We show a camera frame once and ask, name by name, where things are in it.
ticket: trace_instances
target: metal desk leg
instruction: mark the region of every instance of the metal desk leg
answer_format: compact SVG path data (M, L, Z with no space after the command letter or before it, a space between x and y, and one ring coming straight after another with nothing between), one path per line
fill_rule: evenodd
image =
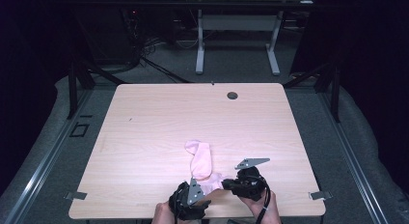
M202 20L202 10L198 12L198 58L196 60L196 73L202 74L204 73L204 61L205 61L205 44L204 44L204 27L203 27L203 20Z
M283 12L279 12L276 16L276 21L274 24L273 34L271 36L271 41L270 43L265 45L267 49L268 60L270 61L270 67L271 67L271 70L273 71L273 75L275 76L280 75L279 65L277 64L276 55L274 54L274 47L276 46L277 37L279 36L282 19L283 19Z

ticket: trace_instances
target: person's hand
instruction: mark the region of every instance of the person's hand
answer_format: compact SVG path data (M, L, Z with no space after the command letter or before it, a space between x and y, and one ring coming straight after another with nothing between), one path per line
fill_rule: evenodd
M189 224L192 221L177 220L177 224ZM175 224L175 216L169 207L169 203L158 203L154 210L154 217L151 224Z
M270 204L261 220L261 224L280 224L280 215L277 207L276 194L270 192ZM258 201L253 201L249 198L238 197L246 206L250 209L255 219L259 217L259 213L264 207L264 198L266 196L266 190L261 194L261 198Z

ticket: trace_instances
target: pink cloth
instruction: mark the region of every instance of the pink cloth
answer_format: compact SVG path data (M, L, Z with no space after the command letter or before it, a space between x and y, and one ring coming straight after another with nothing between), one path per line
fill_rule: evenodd
M212 173L210 145L198 140L188 141L185 149L194 157L190 163L192 177L201 186L204 195L215 189L223 188L222 180L226 179L219 173Z

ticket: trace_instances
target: table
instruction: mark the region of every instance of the table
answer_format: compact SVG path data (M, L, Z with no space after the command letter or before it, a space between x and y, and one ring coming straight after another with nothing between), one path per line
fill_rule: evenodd
M302 0L268 0L268 1L302 1ZM276 15L225 15L203 14L198 11L198 57L196 60L196 73L204 72L205 44L203 30L245 30L245 31L272 31L270 43L266 44L267 56L273 75L280 75L274 48L280 32L283 12Z
M227 94L237 94L236 99ZM241 160L258 165L277 194L281 216L318 216L318 186L280 84L125 84L118 87L69 210L73 219L152 218L184 181L188 140L209 143L213 172L235 177ZM216 190L206 218L248 217L230 191Z

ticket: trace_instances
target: wooden tabletop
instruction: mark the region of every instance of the wooden tabletop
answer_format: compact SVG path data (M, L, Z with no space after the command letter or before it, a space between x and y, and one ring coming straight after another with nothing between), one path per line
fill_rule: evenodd
M237 99L229 99L234 92ZM318 187L280 84L133 84L115 93L69 210L74 219L152 218L184 182L193 156L188 140L210 144L213 172L229 175L244 158L258 165L277 194L281 216L325 212L310 192ZM230 191L216 190L206 217L248 217Z

